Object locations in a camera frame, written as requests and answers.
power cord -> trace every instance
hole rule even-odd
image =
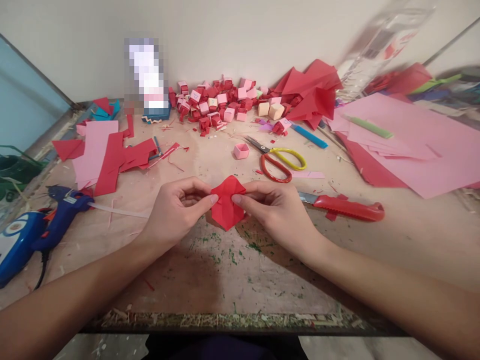
[[[41,274],[33,291],[37,290],[42,284],[42,281],[44,280],[45,271],[47,271],[47,262],[49,261],[49,256],[50,250],[44,250],[41,252]]]

red scissor handle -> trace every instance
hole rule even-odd
[[[267,161],[270,164],[272,164],[273,166],[278,168],[282,173],[284,173],[286,175],[286,178],[279,179],[279,178],[276,178],[275,176],[273,176],[272,174],[270,174],[269,171],[267,170],[267,167],[265,166],[265,159],[267,159]],[[276,182],[276,183],[284,183],[285,184],[285,183],[289,183],[289,182],[292,181],[292,173],[285,166],[283,166],[280,162],[272,159],[270,157],[270,155],[268,155],[267,153],[260,156],[260,167],[261,167],[263,173],[265,174],[265,176],[267,178],[269,178],[270,180]]]

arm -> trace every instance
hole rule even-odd
[[[129,245],[60,277],[0,312],[5,359],[52,359],[142,271],[176,245],[218,200],[195,177],[160,188],[152,214]]]
[[[232,200],[309,268],[426,344],[456,359],[478,359],[478,294],[333,244],[315,229],[292,185],[253,181],[244,187],[247,194]]]

hand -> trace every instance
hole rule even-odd
[[[313,247],[329,243],[310,220],[295,186],[268,181],[243,184],[245,195],[232,201],[255,217],[289,253],[304,261]]]
[[[208,184],[194,176],[163,184],[150,218],[135,241],[151,245],[161,256],[218,201],[219,196],[211,192]]]

yellow scissor handle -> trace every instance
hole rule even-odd
[[[305,170],[307,168],[307,162],[305,161],[303,156],[300,155],[296,151],[293,151],[293,150],[287,149],[287,148],[282,148],[282,147],[275,147],[275,148],[271,149],[270,152],[275,154],[275,156],[277,158],[279,158],[281,161],[283,161],[285,164],[287,164],[287,166],[289,166],[293,170],[302,171],[302,170]],[[298,160],[300,160],[300,166],[292,164],[285,156],[280,154],[280,152],[292,154],[294,157],[296,157]]]

